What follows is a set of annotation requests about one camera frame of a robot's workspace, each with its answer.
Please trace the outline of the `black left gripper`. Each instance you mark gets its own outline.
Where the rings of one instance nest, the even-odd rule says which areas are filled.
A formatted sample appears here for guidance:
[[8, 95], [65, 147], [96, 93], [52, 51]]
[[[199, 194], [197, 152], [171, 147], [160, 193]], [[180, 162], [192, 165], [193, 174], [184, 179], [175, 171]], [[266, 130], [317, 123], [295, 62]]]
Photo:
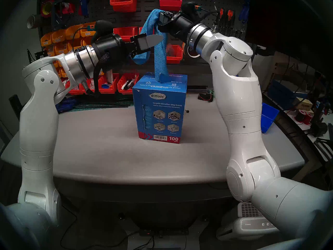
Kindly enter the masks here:
[[92, 40], [92, 46], [98, 61], [106, 54], [108, 58], [102, 62], [102, 71], [104, 73], [110, 70], [121, 68], [131, 57], [150, 51], [150, 49], [163, 41], [162, 35], [140, 34], [131, 37], [131, 43], [134, 44], [134, 51], [131, 52], [131, 45], [122, 40], [119, 35], [109, 34], [98, 39]]

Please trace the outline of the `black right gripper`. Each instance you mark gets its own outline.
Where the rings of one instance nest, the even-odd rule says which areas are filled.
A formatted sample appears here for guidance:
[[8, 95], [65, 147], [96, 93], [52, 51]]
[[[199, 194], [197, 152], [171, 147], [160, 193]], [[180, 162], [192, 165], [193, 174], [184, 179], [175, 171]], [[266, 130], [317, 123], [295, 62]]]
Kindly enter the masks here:
[[182, 11], [160, 12], [157, 29], [162, 33], [169, 33], [183, 42], [188, 42], [189, 32], [192, 29], [190, 26], [193, 22], [194, 20]]

